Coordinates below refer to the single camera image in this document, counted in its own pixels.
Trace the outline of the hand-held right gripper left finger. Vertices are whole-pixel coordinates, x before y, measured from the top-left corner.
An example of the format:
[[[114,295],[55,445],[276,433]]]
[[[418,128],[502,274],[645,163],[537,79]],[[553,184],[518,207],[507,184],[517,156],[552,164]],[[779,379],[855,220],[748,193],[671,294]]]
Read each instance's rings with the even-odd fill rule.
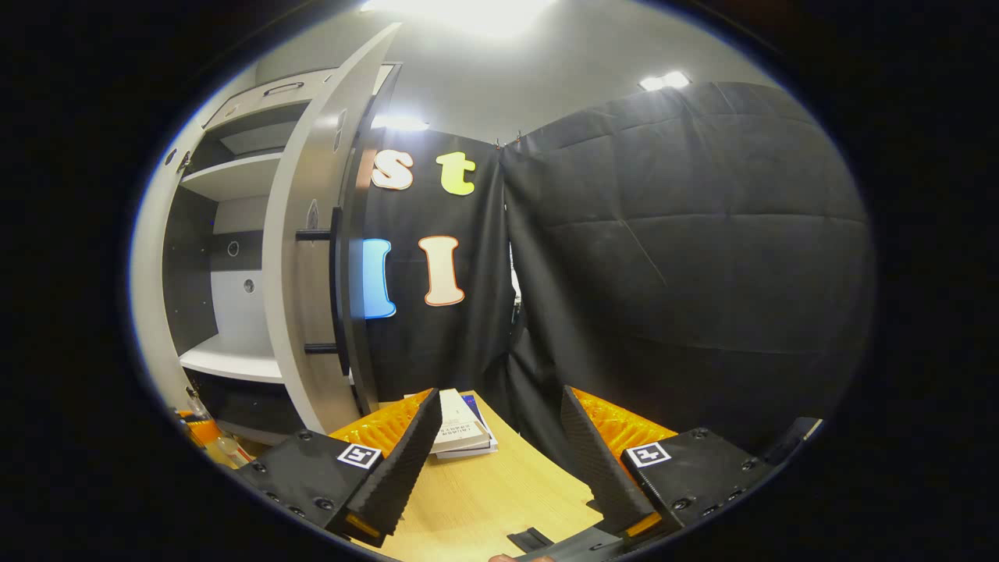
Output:
[[[234,473],[297,518],[381,547],[396,531],[442,419],[439,389],[425,389],[329,435],[297,431]]]

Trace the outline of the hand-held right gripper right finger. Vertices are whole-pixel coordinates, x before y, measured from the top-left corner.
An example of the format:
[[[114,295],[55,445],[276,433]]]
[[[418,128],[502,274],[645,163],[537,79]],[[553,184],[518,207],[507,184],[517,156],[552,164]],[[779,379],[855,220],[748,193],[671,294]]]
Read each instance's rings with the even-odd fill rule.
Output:
[[[561,426],[581,480],[622,539],[668,535],[724,512],[770,477],[770,462],[704,428],[675,432],[571,386]]]

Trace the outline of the clear glass bottle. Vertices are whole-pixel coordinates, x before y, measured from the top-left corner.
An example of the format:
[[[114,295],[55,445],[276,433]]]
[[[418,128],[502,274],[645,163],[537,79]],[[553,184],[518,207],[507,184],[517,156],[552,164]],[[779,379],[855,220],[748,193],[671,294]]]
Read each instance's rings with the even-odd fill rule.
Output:
[[[193,411],[197,416],[203,418],[210,418],[215,421],[215,419],[208,412],[206,406],[203,405],[201,398],[197,395],[197,392],[193,391],[192,388],[187,388],[188,394],[188,404],[190,406],[190,411]],[[246,455],[245,451],[240,448],[240,444],[228,434],[225,434],[221,430],[221,436],[215,444],[212,444],[218,452],[229,459],[229,463],[236,468],[245,466],[249,463],[249,457]]]

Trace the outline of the white cabinet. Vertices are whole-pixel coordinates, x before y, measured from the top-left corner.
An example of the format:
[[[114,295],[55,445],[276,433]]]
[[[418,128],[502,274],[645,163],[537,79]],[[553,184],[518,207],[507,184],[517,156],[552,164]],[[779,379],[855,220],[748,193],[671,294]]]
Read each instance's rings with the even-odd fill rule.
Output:
[[[204,130],[165,228],[165,310],[189,387],[225,430],[267,444],[307,429],[272,354],[261,253],[279,158],[308,104]]]

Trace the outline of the white cabinet door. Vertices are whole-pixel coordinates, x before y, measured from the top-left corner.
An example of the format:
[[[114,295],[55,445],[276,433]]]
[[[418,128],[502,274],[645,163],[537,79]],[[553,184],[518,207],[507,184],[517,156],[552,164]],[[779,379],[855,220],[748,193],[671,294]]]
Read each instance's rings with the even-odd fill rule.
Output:
[[[183,175],[186,153],[197,147],[203,124],[190,117],[153,164],[140,197],[130,244],[130,318],[137,339],[140,363],[154,397],[165,409],[187,409],[188,378],[181,367],[168,323],[163,293],[165,228]]]
[[[263,243],[261,302],[282,384],[307,429],[329,433],[378,408],[364,319],[365,203],[385,131],[372,120],[392,98],[399,70],[379,71],[400,23],[364,43],[336,71],[286,143],[272,181]],[[338,273],[350,376],[336,355],[306,355],[306,343],[335,341],[327,242],[296,242],[297,229],[329,228],[343,209]]]

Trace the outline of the white cabinet drawer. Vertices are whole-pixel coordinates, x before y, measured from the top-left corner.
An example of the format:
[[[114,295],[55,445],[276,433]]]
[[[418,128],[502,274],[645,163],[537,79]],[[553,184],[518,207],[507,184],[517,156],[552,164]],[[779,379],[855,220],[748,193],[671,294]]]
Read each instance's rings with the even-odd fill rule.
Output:
[[[289,75],[235,94],[215,110],[203,128],[212,130],[234,119],[259,112],[307,104],[338,70],[339,68],[317,69]]]

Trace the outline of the black backdrop cloth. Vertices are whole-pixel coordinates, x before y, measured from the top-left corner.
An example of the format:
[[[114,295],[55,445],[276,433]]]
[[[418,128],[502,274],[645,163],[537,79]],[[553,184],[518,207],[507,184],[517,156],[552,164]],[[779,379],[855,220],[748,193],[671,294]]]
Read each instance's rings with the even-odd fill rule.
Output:
[[[380,400],[474,391],[568,471],[565,385],[753,454],[836,411],[874,249],[845,160],[789,93],[632,94],[500,148],[382,135],[413,182],[365,202],[396,307],[367,322]]]

